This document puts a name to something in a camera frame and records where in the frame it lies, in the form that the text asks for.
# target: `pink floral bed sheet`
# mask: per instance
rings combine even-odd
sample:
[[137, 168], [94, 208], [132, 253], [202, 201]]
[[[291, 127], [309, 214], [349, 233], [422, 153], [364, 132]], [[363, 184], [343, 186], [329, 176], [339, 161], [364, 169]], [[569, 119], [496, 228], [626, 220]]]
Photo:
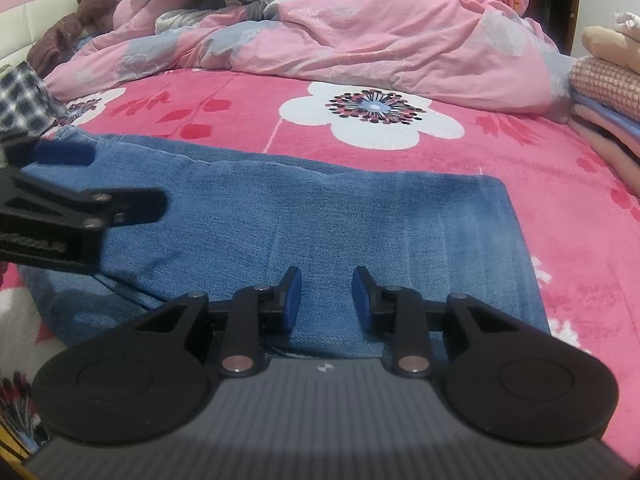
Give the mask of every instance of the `pink floral bed sheet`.
[[[368, 87], [198, 69], [81, 98], [70, 110], [69, 121], [94, 134], [501, 179], [552, 333], [604, 361], [620, 384], [605, 441], [640, 462], [640, 203], [566, 126]], [[62, 349], [12, 269], [0, 292], [0, 408], [35, 444], [42, 429], [25, 384]]]

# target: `blue denim jeans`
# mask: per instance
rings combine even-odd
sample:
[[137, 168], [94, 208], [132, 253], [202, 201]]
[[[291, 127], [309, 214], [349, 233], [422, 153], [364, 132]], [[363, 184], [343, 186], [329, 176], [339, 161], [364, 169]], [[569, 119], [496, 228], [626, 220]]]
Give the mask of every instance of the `blue denim jeans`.
[[160, 187], [169, 198], [161, 221], [108, 232], [100, 275], [21, 268], [46, 325], [67, 344], [190, 290], [223, 300], [275, 284], [291, 265], [302, 270], [298, 321], [271, 343], [294, 352], [382, 353], [351, 300], [359, 265], [382, 285], [435, 301], [466, 292], [548, 330], [522, 232], [495, 178], [375, 173], [75, 127], [55, 143], [69, 152], [91, 145], [95, 160], [52, 164], [40, 150], [46, 164], [25, 171], [75, 190]]

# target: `silver rivet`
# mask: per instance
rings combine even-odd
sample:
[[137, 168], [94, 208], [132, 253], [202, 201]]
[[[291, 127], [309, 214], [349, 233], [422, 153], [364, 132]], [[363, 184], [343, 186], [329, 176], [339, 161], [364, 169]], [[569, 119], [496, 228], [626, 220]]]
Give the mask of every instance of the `silver rivet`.
[[406, 355], [398, 359], [398, 366], [405, 372], [415, 374], [417, 372], [425, 371], [429, 366], [431, 366], [431, 363], [428, 359], [420, 357], [419, 355]]
[[96, 193], [94, 195], [94, 200], [96, 202], [108, 202], [109, 200], [111, 200], [111, 195], [106, 193]]
[[88, 229], [99, 229], [104, 227], [104, 222], [99, 218], [87, 218], [82, 225]]
[[222, 367], [229, 372], [245, 372], [254, 365], [254, 360], [246, 355], [230, 355], [222, 359]]

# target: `cream headboard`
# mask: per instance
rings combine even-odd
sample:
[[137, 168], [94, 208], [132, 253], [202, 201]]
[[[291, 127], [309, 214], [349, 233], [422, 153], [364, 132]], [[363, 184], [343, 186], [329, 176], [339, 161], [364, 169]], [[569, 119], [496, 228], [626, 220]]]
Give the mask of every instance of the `cream headboard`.
[[0, 0], [0, 66], [24, 61], [33, 43], [77, 8], [76, 0]]

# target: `plaid fabric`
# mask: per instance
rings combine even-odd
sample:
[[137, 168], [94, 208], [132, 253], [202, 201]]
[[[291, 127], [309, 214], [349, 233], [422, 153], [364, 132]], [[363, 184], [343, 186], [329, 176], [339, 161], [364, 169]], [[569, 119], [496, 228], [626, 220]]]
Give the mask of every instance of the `plaid fabric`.
[[574, 64], [569, 81], [580, 94], [640, 121], [640, 75], [596, 57]]
[[65, 105], [49, 93], [26, 61], [0, 76], [0, 134], [38, 136], [65, 114]]

